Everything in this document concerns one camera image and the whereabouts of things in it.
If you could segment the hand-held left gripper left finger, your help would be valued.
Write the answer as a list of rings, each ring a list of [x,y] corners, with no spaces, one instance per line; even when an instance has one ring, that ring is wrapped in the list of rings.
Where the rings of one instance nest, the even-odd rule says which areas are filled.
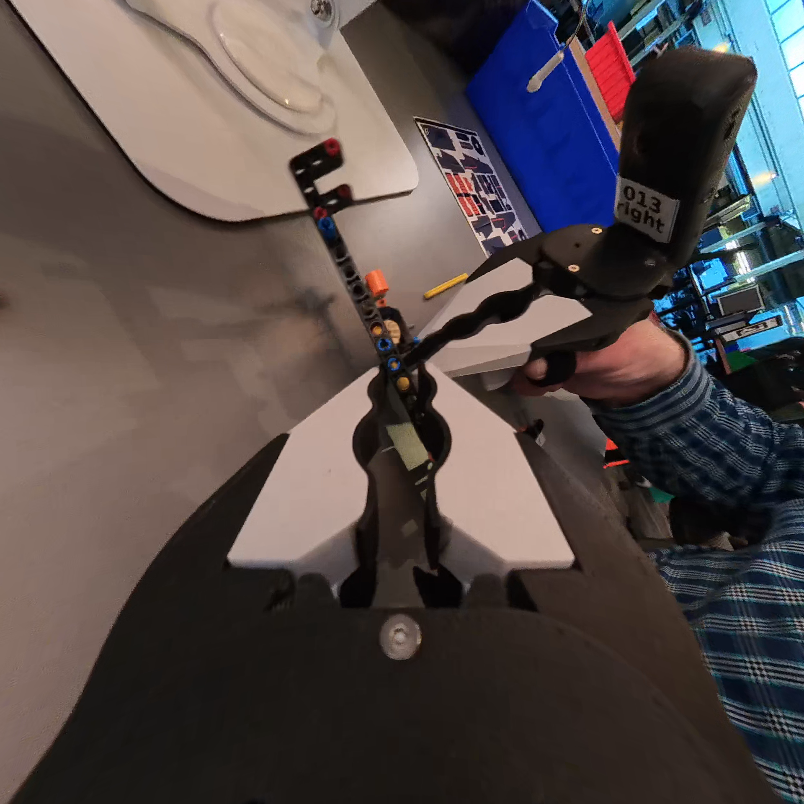
[[[357,567],[355,528],[368,477],[353,436],[371,410],[370,369],[289,432],[240,529],[233,567]]]

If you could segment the person's right hand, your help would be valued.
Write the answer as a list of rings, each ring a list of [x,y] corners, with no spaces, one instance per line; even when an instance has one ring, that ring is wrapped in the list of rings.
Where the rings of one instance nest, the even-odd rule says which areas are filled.
[[[686,340],[651,316],[605,349],[577,353],[576,370],[563,383],[545,384],[548,365],[538,358],[518,369],[509,386],[526,397],[565,390],[594,403],[624,407],[670,387],[686,371],[689,357]]]

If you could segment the lego sticker sheet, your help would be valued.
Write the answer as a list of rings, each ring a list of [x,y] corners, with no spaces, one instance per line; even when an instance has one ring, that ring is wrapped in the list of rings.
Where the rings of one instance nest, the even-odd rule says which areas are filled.
[[[428,153],[484,256],[541,233],[518,213],[508,182],[474,129],[414,116]]]

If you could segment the blue plastic bin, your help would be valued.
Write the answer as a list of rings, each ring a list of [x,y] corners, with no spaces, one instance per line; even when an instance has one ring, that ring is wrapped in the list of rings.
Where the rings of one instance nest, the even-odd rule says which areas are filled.
[[[514,16],[466,94],[545,232],[614,222],[618,150],[574,55],[529,93],[559,51],[557,20],[538,2]]]

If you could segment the red plastic bin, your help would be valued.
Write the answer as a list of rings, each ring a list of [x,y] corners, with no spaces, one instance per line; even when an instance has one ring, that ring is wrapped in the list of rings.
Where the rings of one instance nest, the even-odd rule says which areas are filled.
[[[585,52],[585,59],[608,114],[620,124],[636,76],[613,22],[608,22],[605,34]]]

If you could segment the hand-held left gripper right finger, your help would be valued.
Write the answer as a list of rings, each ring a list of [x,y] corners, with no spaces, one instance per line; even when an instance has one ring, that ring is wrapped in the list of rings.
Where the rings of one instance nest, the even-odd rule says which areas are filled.
[[[435,474],[447,532],[440,563],[448,570],[570,568],[575,556],[515,429],[437,367],[428,372],[437,385],[434,410],[451,437]]]

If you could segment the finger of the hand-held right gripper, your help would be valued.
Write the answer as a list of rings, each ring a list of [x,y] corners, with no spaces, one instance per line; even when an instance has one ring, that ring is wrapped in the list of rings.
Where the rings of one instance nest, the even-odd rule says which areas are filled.
[[[488,323],[467,338],[422,347],[407,357],[407,364],[426,364],[452,379],[487,373],[499,378],[510,376],[528,362],[534,344],[587,322],[592,315],[592,310],[577,299],[543,294],[521,315],[507,322]]]
[[[529,286],[544,236],[539,234],[514,243],[487,258],[466,281],[446,291],[443,304],[418,337],[433,334],[458,315],[474,312],[489,296]]]

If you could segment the black lego chassis build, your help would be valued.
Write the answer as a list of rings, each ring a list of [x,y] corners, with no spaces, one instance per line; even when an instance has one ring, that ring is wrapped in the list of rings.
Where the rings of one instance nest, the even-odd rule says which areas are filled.
[[[391,401],[400,403],[426,453],[424,469],[418,476],[421,497],[436,501],[436,473],[446,456],[447,437],[439,434],[438,426],[428,420],[426,407],[436,392],[435,380],[425,371],[423,363],[409,358],[412,347],[393,342],[388,318],[380,312],[379,299],[371,290],[367,276],[362,275],[335,222],[335,214],[355,202],[352,189],[345,183],[321,191],[317,182],[340,169],[344,164],[343,147],[334,137],[292,157],[289,171],[307,205],[347,296],[371,342],[377,365],[389,384]]]

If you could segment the person's plaid shirt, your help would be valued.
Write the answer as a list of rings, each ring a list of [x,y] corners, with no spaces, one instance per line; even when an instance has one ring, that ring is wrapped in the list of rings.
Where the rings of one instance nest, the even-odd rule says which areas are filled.
[[[739,551],[649,553],[688,619],[719,700],[786,802],[803,802],[803,508],[772,512]]]

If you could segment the white book stand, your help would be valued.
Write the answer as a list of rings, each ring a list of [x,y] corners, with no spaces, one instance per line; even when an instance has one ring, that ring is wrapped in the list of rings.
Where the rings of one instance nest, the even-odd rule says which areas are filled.
[[[358,203],[411,193],[417,164],[347,43],[374,2],[11,2],[132,166],[208,219],[306,208],[290,159],[333,137],[319,181]]]

